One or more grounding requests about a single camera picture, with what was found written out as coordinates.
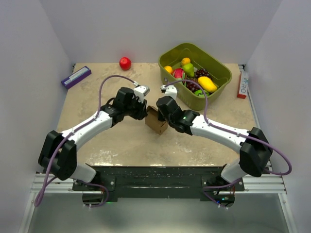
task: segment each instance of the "black metal mount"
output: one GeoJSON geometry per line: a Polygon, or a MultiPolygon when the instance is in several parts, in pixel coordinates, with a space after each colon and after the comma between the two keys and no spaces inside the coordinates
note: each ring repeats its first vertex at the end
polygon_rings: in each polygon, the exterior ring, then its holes
{"type": "MultiPolygon", "coordinates": [[[[268,143],[261,129],[253,127],[248,136],[268,143]]],[[[240,166],[243,171],[251,176],[260,177],[272,155],[272,149],[251,139],[246,139],[240,149],[240,166]]]]}
{"type": "MultiPolygon", "coordinates": [[[[45,138],[38,163],[46,169],[50,159],[56,150],[57,146],[64,139],[61,133],[51,131],[45,138]]],[[[66,141],[61,150],[57,152],[53,159],[51,173],[57,178],[64,181],[68,179],[77,167],[77,146],[74,141],[66,141]]]]}
{"type": "MultiPolygon", "coordinates": [[[[137,166],[93,166],[98,171],[101,184],[109,191],[108,201],[118,198],[169,198],[169,199],[200,199],[209,201],[203,193],[203,187],[215,177],[222,167],[137,167],[137,166]]],[[[73,191],[100,190],[74,184],[73,191]]],[[[244,185],[236,184],[235,191],[243,191],[244,185]]],[[[217,189],[207,193],[222,204],[232,204],[234,195],[216,195],[217,189]]],[[[102,194],[83,194],[84,204],[94,204],[102,200],[102,194]]]]}

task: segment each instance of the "red apple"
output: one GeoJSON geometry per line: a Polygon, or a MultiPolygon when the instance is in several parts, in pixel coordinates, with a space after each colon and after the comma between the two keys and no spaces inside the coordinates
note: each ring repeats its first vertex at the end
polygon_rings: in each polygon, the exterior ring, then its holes
{"type": "Polygon", "coordinates": [[[123,57],[120,59],[119,64],[120,64],[121,69],[128,70],[131,68],[132,62],[127,57],[123,57]]]}

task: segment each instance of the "green plastic basket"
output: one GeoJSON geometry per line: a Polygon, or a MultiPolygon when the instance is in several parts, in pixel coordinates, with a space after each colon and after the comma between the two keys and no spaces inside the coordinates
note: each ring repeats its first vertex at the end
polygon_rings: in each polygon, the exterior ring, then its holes
{"type": "MultiPolygon", "coordinates": [[[[222,63],[217,61],[215,58],[213,58],[194,44],[180,44],[160,56],[159,66],[161,70],[161,80],[163,84],[167,84],[168,82],[173,82],[176,80],[173,75],[171,75],[164,69],[164,67],[171,66],[173,69],[179,68],[181,67],[181,60],[185,57],[190,58],[191,63],[197,69],[204,68],[208,70],[208,72],[212,76],[213,82],[219,87],[217,91],[207,97],[208,102],[212,103],[215,99],[217,99],[217,97],[220,96],[225,86],[231,81],[232,74],[231,71],[222,63]]],[[[177,96],[191,109],[196,111],[204,109],[204,97],[196,96],[189,89],[183,86],[181,82],[174,84],[174,86],[178,90],[177,96]]]]}

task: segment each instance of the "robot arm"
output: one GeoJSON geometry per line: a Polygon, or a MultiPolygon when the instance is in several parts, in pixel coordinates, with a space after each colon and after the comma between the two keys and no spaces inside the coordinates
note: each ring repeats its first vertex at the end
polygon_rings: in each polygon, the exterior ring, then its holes
{"type": "Polygon", "coordinates": [[[98,115],[96,112],[89,119],[61,133],[49,132],[38,160],[39,164],[46,169],[56,147],[66,136],[72,134],[54,158],[51,173],[60,180],[73,178],[86,183],[91,182],[96,176],[96,171],[86,164],[77,163],[77,150],[100,132],[115,126],[125,116],[137,120],[147,116],[147,100],[144,97],[149,91],[146,86],[137,86],[134,89],[122,87],[113,99],[113,103],[103,105],[98,115]],[[87,125],[76,132],[76,129],[85,124],[87,125]]]}
{"type": "Polygon", "coordinates": [[[240,155],[238,160],[225,165],[221,174],[209,181],[209,185],[218,186],[231,183],[247,174],[255,177],[262,175],[272,155],[272,150],[259,142],[239,136],[239,134],[249,135],[268,142],[260,129],[255,127],[251,131],[237,129],[213,120],[209,120],[209,124],[207,124],[204,116],[198,112],[181,110],[175,101],[177,90],[174,86],[162,86],[161,90],[165,92],[165,95],[156,102],[160,115],[159,119],[167,121],[171,127],[180,133],[211,139],[233,149],[240,155]],[[217,128],[217,126],[235,131],[238,134],[228,133],[217,128]]]}

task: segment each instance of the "red and white box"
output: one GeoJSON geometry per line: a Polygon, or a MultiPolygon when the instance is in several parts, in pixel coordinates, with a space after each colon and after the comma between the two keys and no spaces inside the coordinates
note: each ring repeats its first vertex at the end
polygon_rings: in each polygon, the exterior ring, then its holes
{"type": "Polygon", "coordinates": [[[248,89],[248,73],[246,71],[242,71],[240,74],[239,88],[237,97],[244,99],[247,96],[248,89]]]}

